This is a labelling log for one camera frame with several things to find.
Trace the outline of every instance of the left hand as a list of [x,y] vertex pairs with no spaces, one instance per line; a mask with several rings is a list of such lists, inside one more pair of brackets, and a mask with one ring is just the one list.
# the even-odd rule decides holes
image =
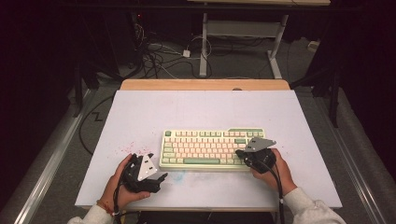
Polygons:
[[[125,165],[128,163],[129,159],[132,158],[132,154],[129,154],[117,167],[116,173],[110,177],[107,182],[105,191],[100,199],[100,201],[108,206],[112,211],[114,210],[113,194],[114,190],[119,184],[119,179],[124,169]],[[148,198],[150,193],[147,191],[141,191],[134,193],[126,189],[123,185],[120,186],[118,205],[119,209],[122,210],[128,203],[139,201]]]

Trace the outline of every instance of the right hand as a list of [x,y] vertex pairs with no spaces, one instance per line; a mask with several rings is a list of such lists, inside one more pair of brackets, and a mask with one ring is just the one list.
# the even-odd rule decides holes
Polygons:
[[[292,190],[296,189],[297,186],[294,184],[293,179],[291,178],[291,172],[288,164],[283,160],[279,151],[276,148],[271,148],[271,149],[276,156],[276,165],[274,165],[273,171],[276,175],[279,171],[280,182],[282,183],[283,195],[286,195]],[[263,180],[272,189],[278,190],[276,180],[274,176],[271,174],[271,172],[265,172],[264,174],[260,174],[259,172],[255,171],[252,168],[250,168],[250,172],[253,173],[254,177]]]

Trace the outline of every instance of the wrist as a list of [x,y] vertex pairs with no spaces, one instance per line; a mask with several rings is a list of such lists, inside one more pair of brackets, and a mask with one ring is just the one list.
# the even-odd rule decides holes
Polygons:
[[291,183],[286,183],[286,185],[284,185],[282,183],[282,190],[283,190],[283,195],[287,195],[288,193],[290,193],[292,190],[297,189],[297,186],[291,182]]
[[103,202],[102,200],[96,201],[96,205],[103,208],[108,214],[114,217],[114,208],[110,207],[108,202]]

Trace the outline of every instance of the hand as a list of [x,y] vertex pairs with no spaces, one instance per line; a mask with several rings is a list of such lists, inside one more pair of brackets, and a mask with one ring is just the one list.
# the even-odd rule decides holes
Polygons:
[[[122,173],[122,170],[124,169],[125,165],[128,163],[129,159],[131,159],[132,154],[129,154],[117,167],[116,173],[110,177],[110,179],[107,182],[105,191],[103,192],[103,195],[100,199],[100,201],[108,206],[109,209],[113,211],[114,209],[114,202],[113,202],[113,193],[114,190],[117,188],[117,185],[119,184],[119,179]],[[127,205],[128,203],[139,201],[145,198],[148,198],[150,196],[150,193],[147,191],[141,191],[138,193],[133,193],[131,191],[128,191],[123,185],[120,186],[120,191],[119,191],[119,200],[118,200],[118,205],[119,209],[122,210],[122,208]]]
[[[277,175],[277,167],[280,175],[280,182],[282,183],[283,195],[286,195],[292,190],[296,189],[297,186],[294,184],[293,179],[291,178],[291,172],[288,164],[280,156],[279,151],[276,148],[272,148],[272,151],[276,156],[276,165],[274,165],[273,171]],[[254,177],[267,183],[267,185],[270,186],[272,189],[278,190],[276,180],[271,172],[268,171],[264,174],[260,174],[252,168],[250,168],[250,172],[253,173]]]

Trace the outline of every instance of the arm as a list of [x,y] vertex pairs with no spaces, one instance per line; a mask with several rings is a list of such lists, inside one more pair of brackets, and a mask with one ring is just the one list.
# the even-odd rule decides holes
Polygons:
[[[97,201],[96,205],[93,205],[87,215],[81,219],[80,217],[73,217],[70,219],[67,224],[110,224],[113,221],[113,193],[116,189],[119,179],[122,173],[123,168],[128,163],[129,159],[131,159],[132,155],[128,155],[117,167],[117,170],[113,176],[107,182],[105,191]],[[141,191],[138,193],[132,193],[128,191],[124,186],[120,187],[119,192],[119,200],[118,205],[120,210],[125,207],[128,203],[139,201],[145,199],[150,196],[149,192]]]
[[[273,170],[276,174],[279,173],[285,203],[294,215],[293,223],[345,223],[323,201],[313,201],[302,189],[298,188],[293,182],[288,164],[276,148],[272,150],[276,155],[276,165]],[[260,174],[253,169],[250,171],[254,177],[263,180],[272,189],[277,190],[276,180],[270,172]]]

